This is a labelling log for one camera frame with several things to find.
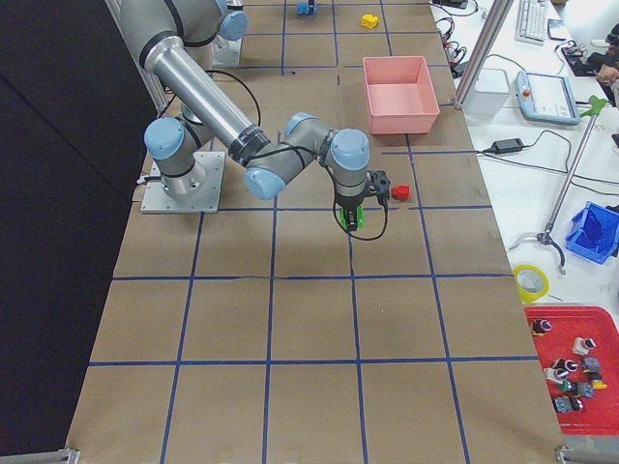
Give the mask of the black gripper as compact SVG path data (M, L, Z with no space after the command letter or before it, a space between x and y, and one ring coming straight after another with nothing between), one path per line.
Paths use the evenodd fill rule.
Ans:
M387 204L391 197L391 181L383 170L369 170L366 197L375 197L379 204Z

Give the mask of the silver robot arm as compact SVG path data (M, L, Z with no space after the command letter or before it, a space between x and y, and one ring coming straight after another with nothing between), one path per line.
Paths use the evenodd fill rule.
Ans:
M367 197L388 205L389 180L383 171L368 170L370 151L362 131L338 130L300 112L287 123L281 144L275 145L190 55L191 48L206 46L216 37L243 37L248 18L241 2L124 1L119 23L140 68L168 86L190 112L161 118L144 134L164 176L173 177L173 161L177 175L190 172L191 165L180 160L180 149L187 135L204 127L208 137L216 137L245 167L247 187L263 200L277 196L317 160L329 170L335 201L346 218L353 218Z

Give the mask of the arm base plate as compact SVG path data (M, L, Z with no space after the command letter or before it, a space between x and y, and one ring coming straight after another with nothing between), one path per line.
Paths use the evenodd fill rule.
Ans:
M216 214L219 210L225 152L197 151L189 174L164 176L153 162L141 200L144 214Z

